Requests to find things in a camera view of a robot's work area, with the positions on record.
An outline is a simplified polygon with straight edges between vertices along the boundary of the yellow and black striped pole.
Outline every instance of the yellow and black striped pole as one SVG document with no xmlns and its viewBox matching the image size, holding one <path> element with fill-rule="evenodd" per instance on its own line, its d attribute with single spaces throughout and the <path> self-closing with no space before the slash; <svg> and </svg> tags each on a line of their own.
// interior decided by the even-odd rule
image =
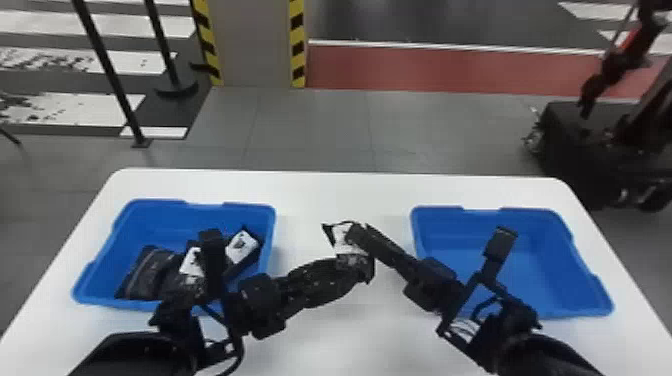
<svg viewBox="0 0 672 376">
<path fill-rule="evenodd" d="M 289 48 L 292 87 L 306 86 L 308 41 L 304 26 L 304 0 L 289 0 Z"/>
<path fill-rule="evenodd" d="M 223 84 L 222 70 L 219 67 L 219 58 L 217 57 L 217 45 L 215 44 L 215 33 L 212 30 L 212 21 L 210 18 L 210 8 L 207 0 L 191 0 L 192 14 L 196 23 L 197 34 L 201 48 L 203 49 L 203 60 L 205 61 L 205 71 L 210 75 L 210 81 L 213 85 L 221 86 Z"/>
</svg>

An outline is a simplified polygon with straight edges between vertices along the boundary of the white table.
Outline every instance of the white table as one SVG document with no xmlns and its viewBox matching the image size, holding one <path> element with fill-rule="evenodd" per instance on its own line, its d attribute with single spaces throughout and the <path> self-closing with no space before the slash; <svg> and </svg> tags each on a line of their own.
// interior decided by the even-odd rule
<svg viewBox="0 0 672 376">
<path fill-rule="evenodd" d="M 323 174 L 127 169 L 114 174 L 72 232 L 0 342 L 0 375 L 67 375 L 105 336 L 146 330 L 148 313 L 80 305 L 70 290 L 103 245 L 112 222 L 135 198 L 198 203 L 267 203 L 277 211 L 269 271 L 290 269 L 332 251 L 320 223 L 369 222 L 412 251 L 410 210 L 420 204 L 555 210 L 581 256 L 611 295 L 602 318 L 544 322 L 607 376 L 672 375 L 672 339 L 570 189 L 547 178 Z M 284 332 L 246 339 L 245 375 L 482 375 L 434 333 L 438 318 L 402 294 L 395 272 L 377 265 L 371 285 L 299 313 Z M 222 330 L 204 320 L 206 334 Z"/>
</svg>

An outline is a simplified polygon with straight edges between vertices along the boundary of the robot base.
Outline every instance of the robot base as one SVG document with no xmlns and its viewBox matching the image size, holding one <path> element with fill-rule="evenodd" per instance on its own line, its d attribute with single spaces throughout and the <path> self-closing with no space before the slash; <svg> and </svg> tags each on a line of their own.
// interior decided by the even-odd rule
<svg viewBox="0 0 672 376">
<path fill-rule="evenodd" d="M 613 140 L 610 127 L 631 109 L 598 104 L 584 120 L 574 102 L 551 102 L 525 146 L 544 173 L 567 183 L 589 210 L 662 210 L 672 200 L 672 153 L 650 154 Z"/>
</svg>

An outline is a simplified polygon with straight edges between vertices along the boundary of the blue tray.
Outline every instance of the blue tray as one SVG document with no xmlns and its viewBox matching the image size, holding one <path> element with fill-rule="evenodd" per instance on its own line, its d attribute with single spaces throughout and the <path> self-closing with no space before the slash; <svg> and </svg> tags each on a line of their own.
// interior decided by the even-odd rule
<svg viewBox="0 0 672 376">
<path fill-rule="evenodd" d="M 240 279 L 266 271 L 275 225 L 272 207 L 237 203 L 198 205 L 171 200 L 131 201 L 115 220 L 112 233 L 95 260 L 82 271 L 72 296 L 79 303 L 154 311 L 159 301 L 114 298 L 142 247 L 156 245 L 183 252 L 187 240 L 197 240 L 199 231 L 218 228 L 225 235 L 232 235 L 243 225 L 261 238 L 263 246 L 259 261 L 229 284 L 232 289 L 237 287 Z"/>
<path fill-rule="evenodd" d="M 551 210 L 426 206 L 413 209 L 411 223 L 418 258 L 436 258 L 462 282 L 481 268 L 495 227 L 516 231 L 518 239 L 498 280 L 541 318 L 604 316 L 614 309 L 602 283 L 579 256 L 567 225 Z M 491 295 L 480 286 L 460 314 L 466 316 Z"/>
</svg>

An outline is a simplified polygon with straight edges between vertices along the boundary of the white label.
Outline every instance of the white label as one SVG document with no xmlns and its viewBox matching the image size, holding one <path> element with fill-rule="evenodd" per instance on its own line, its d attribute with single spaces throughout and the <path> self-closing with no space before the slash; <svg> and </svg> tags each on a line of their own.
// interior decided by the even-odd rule
<svg viewBox="0 0 672 376">
<path fill-rule="evenodd" d="M 205 277 L 203 269 L 201 268 L 201 264 L 199 264 L 198 260 L 196 260 L 196 253 L 200 251 L 201 248 L 199 247 L 189 248 L 189 251 L 187 252 L 186 256 L 184 256 L 184 261 L 182 261 L 182 265 L 180 265 L 180 273 L 200 278 Z"/>
<path fill-rule="evenodd" d="M 259 247 L 257 239 L 253 238 L 247 231 L 242 230 L 234 235 L 229 245 L 226 246 L 226 255 L 234 264 L 237 264 L 257 247 Z"/>
<path fill-rule="evenodd" d="M 342 223 L 331 228 L 331 233 L 334 235 L 334 251 L 336 254 L 341 253 L 356 253 L 360 255 L 368 255 L 361 248 L 355 244 L 348 244 L 345 241 L 345 235 L 350 231 L 352 223 Z"/>
</svg>

